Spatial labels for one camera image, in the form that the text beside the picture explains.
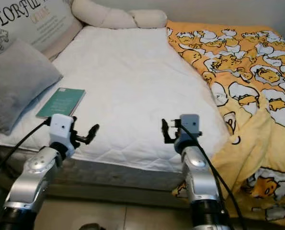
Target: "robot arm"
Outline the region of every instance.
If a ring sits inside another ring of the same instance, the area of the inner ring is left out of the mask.
[[[45,198],[48,185],[62,166],[62,161],[71,157],[81,141],[89,144],[99,125],[89,131],[87,137],[77,136],[75,117],[55,114],[50,123],[50,146],[42,147],[27,160],[22,174],[14,182],[0,217],[0,230],[32,230],[34,220]]]
[[[181,126],[185,127],[195,140],[180,129]],[[228,214],[221,205],[216,179],[196,145],[197,138],[202,135],[199,131],[199,116],[181,115],[180,119],[175,120],[175,127],[178,128],[177,138],[172,139],[168,134],[167,122],[162,120],[165,143],[173,143],[175,151],[182,156],[182,173],[186,182],[193,230],[229,230]]]

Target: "wall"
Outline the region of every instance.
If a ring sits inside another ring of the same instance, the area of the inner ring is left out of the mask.
[[[285,38],[285,0],[94,0],[124,10],[160,9],[173,21],[267,25]]]

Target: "yellow blanket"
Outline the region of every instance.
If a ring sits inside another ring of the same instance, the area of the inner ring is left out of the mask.
[[[285,225],[285,40],[262,26],[170,21],[167,33],[208,83],[230,131],[212,162],[243,215]],[[229,197],[227,207],[236,216]]]

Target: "black cable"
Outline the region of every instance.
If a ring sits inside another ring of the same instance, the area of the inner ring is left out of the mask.
[[[235,206],[235,209],[236,209],[236,211],[237,211],[237,214],[238,214],[239,221],[240,221],[240,224],[241,224],[241,226],[242,226],[242,229],[243,229],[243,230],[247,230],[247,226],[246,226],[245,223],[244,223],[244,219],[243,219],[241,210],[240,210],[240,208],[239,208],[239,206],[238,206],[238,204],[237,204],[237,201],[236,201],[236,199],[235,199],[233,193],[232,193],[231,190],[229,189],[228,185],[225,183],[225,181],[223,180],[223,178],[221,177],[221,175],[219,174],[219,172],[215,169],[215,167],[214,167],[213,164],[211,163],[210,159],[209,159],[208,156],[206,155],[204,149],[200,146],[200,144],[199,144],[199,142],[196,140],[196,138],[195,138],[195,137],[188,131],[188,129],[186,129],[183,125],[180,125],[180,128],[181,128],[182,130],[184,130],[184,131],[188,134],[188,136],[191,137],[191,139],[192,139],[193,141],[196,142],[196,143],[195,143],[196,146],[199,148],[199,150],[202,152],[203,156],[205,157],[207,163],[209,164],[209,167],[210,167],[211,171],[213,172],[213,175],[214,175],[215,177],[218,177],[218,178],[219,178],[219,180],[222,182],[223,186],[225,187],[226,191],[227,191],[228,194],[230,195],[230,197],[231,197],[231,199],[232,199],[232,201],[233,201],[233,204],[234,204],[234,206]]]
[[[51,123],[51,117],[49,117],[47,120],[42,122],[40,125],[38,125],[36,128],[34,128],[32,131],[30,131],[25,137],[23,137],[16,146],[14,146],[9,153],[4,157],[4,159],[0,162],[0,168],[3,166],[3,164],[8,160],[8,158],[19,148],[20,145],[22,145],[23,142],[25,142],[26,139],[28,139],[35,131],[37,131],[41,126],[43,125],[50,125]]]

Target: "gray pillow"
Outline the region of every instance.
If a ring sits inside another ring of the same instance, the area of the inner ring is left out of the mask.
[[[15,40],[0,54],[0,130],[9,134],[30,101],[61,78],[43,54]]]

